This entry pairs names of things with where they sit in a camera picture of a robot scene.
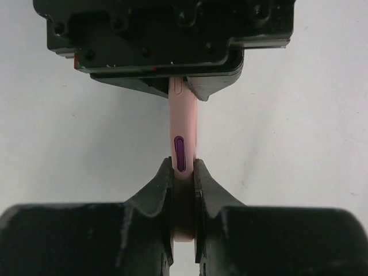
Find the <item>pink phone case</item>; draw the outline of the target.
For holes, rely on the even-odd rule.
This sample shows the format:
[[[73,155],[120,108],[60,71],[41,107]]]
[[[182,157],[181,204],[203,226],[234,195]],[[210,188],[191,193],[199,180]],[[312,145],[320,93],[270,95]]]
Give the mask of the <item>pink phone case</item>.
[[[194,239],[194,161],[197,157],[198,99],[183,78],[171,77],[168,87],[170,144],[173,184],[174,241],[190,242]],[[174,138],[185,141],[186,170],[177,170]]]

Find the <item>purple phone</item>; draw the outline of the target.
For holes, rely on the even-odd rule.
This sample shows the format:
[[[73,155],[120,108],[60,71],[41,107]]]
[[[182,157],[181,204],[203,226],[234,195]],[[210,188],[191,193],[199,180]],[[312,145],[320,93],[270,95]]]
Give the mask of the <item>purple phone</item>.
[[[177,170],[182,173],[186,170],[185,141],[182,136],[174,138],[174,148],[177,159]]]

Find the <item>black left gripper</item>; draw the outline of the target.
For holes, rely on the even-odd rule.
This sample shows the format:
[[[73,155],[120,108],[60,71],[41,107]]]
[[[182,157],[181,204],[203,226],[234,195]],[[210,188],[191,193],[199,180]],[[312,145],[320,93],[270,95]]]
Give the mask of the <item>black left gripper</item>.
[[[47,47],[98,82],[168,96],[180,77],[200,101],[234,84],[247,49],[284,48],[294,1],[33,2]]]

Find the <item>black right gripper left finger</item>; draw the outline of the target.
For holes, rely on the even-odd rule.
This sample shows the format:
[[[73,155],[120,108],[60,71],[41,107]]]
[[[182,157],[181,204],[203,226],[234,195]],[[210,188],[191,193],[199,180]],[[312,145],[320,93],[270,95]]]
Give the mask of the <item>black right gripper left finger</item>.
[[[2,275],[169,275],[173,170],[124,202],[19,204],[1,215]]]

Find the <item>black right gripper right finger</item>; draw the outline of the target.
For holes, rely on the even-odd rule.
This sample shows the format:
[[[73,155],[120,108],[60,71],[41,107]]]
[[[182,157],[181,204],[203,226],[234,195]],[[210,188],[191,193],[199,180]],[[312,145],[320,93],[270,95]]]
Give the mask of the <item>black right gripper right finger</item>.
[[[247,206],[194,163],[201,275],[366,275],[367,234],[334,208]]]

